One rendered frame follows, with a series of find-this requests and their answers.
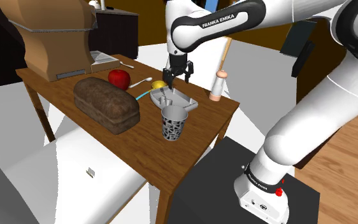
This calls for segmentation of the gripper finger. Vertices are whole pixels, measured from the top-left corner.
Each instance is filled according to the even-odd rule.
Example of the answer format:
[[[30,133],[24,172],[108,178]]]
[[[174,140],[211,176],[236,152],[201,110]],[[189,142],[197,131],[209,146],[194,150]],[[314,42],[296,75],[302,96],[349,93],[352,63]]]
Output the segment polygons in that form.
[[[170,69],[164,68],[162,71],[162,79],[168,85],[169,89],[173,88],[173,80],[175,76]]]
[[[194,73],[194,65],[193,62],[191,61],[187,61],[186,62],[186,66],[183,69],[183,73],[185,74],[185,82],[189,83],[189,78],[191,76],[191,74]]]

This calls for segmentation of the grey shallow tray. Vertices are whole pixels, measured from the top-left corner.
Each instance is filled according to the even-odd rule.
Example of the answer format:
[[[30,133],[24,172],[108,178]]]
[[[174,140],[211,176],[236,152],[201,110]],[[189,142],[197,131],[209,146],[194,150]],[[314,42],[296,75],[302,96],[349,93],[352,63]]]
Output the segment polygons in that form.
[[[156,88],[150,92],[150,99],[160,109],[168,105],[174,105],[183,107],[186,111],[191,111],[198,107],[196,100],[183,94],[176,88]]]

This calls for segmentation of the white board with wooden leg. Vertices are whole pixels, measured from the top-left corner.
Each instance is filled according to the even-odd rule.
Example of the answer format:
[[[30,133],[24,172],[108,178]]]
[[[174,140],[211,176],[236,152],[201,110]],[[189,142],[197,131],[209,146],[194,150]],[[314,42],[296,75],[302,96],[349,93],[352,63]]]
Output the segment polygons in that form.
[[[189,82],[211,90],[216,72],[222,69],[231,41],[230,37],[216,38],[190,52],[188,59],[193,62],[194,73],[190,76]]]

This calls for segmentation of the white spoon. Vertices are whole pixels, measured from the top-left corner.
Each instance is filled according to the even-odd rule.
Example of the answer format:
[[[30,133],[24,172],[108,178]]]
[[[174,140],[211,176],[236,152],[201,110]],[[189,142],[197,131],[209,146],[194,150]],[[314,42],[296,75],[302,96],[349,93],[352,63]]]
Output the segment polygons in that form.
[[[137,83],[134,83],[134,84],[130,85],[129,88],[133,88],[133,87],[135,87],[135,86],[137,86],[137,85],[139,85],[140,83],[143,83],[143,82],[145,82],[145,81],[152,81],[152,79],[153,79],[152,77],[145,78],[145,79],[143,79],[143,80],[141,80],[141,81],[139,81],[139,82],[137,82]]]

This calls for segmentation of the white and tan pepper mill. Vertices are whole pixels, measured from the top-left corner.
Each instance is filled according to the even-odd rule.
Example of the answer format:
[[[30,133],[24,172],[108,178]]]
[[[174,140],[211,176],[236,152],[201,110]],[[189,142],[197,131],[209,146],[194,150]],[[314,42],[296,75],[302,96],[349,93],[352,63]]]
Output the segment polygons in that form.
[[[219,70],[216,72],[216,79],[209,94],[210,100],[215,102],[220,100],[224,88],[224,82],[227,76],[228,74],[224,70]]]

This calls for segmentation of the black and white patterned cup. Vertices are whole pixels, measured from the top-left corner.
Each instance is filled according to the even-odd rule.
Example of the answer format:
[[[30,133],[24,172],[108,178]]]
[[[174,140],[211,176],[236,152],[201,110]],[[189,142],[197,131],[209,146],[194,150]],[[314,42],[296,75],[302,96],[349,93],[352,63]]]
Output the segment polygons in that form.
[[[182,134],[188,112],[180,106],[169,105],[161,110],[162,135],[168,141],[176,141]]]

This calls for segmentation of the red apple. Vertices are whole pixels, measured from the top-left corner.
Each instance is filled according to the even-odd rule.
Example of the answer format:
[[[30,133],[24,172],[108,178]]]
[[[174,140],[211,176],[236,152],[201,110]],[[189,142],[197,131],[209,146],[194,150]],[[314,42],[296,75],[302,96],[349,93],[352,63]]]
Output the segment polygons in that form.
[[[122,90],[127,90],[131,84],[131,77],[125,70],[114,69],[109,72],[108,81]]]

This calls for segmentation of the brown bread loaf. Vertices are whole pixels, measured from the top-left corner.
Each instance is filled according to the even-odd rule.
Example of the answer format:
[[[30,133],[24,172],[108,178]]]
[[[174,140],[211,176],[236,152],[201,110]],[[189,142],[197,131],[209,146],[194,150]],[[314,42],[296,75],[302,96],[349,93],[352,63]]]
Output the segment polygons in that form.
[[[126,91],[100,78],[78,81],[74,90],[75,106],[109,130],[121,134],[140,121],[140,106]]]

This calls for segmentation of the brown wooden table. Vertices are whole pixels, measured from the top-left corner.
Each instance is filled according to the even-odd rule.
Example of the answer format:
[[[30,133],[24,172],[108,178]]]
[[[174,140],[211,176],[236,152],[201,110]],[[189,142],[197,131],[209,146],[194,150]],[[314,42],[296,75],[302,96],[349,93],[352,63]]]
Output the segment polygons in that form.
[[[54,134],[40,103],[41,97],[159,189],[156,224],[168,224],[175,190],[209,145],[224,138],[239,106],[238,102],[226,97],[218,102],[211,101],[205,89],[177,79],[174,86],[199,103],[189,113],[177,141],[163,138],[161,111],[148,98],[139,101],[140,122],[115,136],[75,106],[73,89],[78,81],[88,77],[86,74],[49,82],[29,68],[18,69],[16,73],[22,78],[49,139],[53,139]]]

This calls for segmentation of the dark robot stand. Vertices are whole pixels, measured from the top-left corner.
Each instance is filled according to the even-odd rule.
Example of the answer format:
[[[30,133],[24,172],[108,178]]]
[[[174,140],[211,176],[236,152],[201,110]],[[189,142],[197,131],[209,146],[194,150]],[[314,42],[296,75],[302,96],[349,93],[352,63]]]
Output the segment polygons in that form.
[[[243,209],[234,191],[241,167],[254,155],[229,137],[221,140],[176,189],[167,224],[267,224]],[[290,174],[283,189],[289,199],[287,224],[318,224],[319,192]]]

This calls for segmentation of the black wall-mounted panel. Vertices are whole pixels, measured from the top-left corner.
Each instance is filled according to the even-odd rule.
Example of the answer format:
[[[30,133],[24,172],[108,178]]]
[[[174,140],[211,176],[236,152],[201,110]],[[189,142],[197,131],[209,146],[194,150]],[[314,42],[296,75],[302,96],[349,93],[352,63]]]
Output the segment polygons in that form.
[[[291,76],[293,78],[298,77],[304,63],[315,47],[315,44],[308,39],[316,24],[316,22],[310,20],[302,20],[294,23],[280,50],[280,53],[296,58],[291,71]]]

